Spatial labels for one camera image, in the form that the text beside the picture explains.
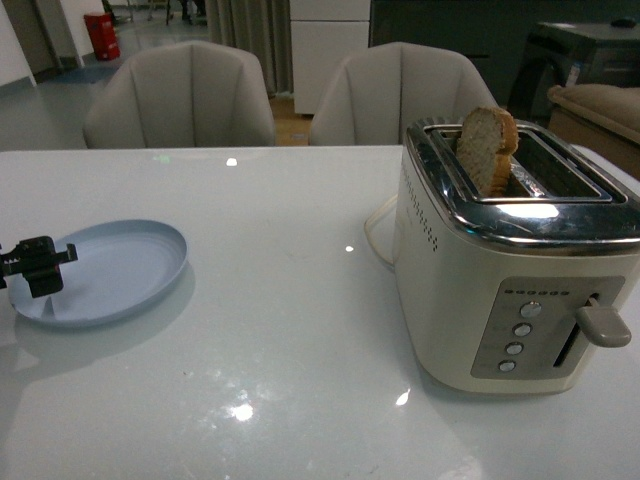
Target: white table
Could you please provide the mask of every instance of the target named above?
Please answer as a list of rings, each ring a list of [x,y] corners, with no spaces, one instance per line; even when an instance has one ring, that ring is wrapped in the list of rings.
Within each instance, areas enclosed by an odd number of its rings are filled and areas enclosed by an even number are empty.
[[[190,245],[167,297],[102,327],[38,327],[0,291],[0,478],[638,478],[637,340],[554,396],[464,395],[419,367],[362,230],[400,151],[0,154],[3,252],[123,218]],[[636,288],[636,334],[638,311]]]

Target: white cabinet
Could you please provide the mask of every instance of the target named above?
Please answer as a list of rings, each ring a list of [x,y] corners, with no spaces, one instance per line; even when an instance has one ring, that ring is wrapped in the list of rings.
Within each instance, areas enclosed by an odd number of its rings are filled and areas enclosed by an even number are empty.
[[[369,46],[370,0],[291,0],[290,5],[295,111],[313,114],[340,61]]]

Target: light blue plate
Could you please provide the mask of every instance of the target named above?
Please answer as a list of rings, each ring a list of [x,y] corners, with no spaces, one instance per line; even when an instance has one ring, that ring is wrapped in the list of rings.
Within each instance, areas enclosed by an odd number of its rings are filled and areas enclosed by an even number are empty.
[[[21,315],[48,325],[97,325],[131,315],[166,294],[187,264],[187,242],[175,228],[150,220],[96,225],[55,241],[73,243],[78,260],[60,265],[64,288],[32,298],[22,276],[9,300]]]

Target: wooden floor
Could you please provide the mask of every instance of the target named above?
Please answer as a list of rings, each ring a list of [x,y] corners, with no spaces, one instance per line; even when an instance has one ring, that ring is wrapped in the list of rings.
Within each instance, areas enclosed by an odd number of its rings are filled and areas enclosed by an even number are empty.
[[[293,98],[276,96],[269,100],[276,122],[276,145],[309,145],[311,115],[299,115],[293,108]]]

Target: chair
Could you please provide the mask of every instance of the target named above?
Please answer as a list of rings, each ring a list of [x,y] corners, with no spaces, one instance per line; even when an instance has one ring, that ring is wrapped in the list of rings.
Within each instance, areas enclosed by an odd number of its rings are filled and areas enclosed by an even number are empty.
[[[269,146],[275,124],[258,59],[203,41],[144,50],[92,105],[88,148]]]
[[[156,9],[156,3],[162,3],[165,9],[165,25],[169,25],[169,20],[173,18],[173,13],[171,13],[171,0],[149,0],[149,15],[147,16],[147,20],[153,19],[153,12]]]
[[[311,122],[311,145],[393,145],[426,117],[463,117],[496,106],[471,61],[459,53],[409,43],[371,47],[346,57]]]

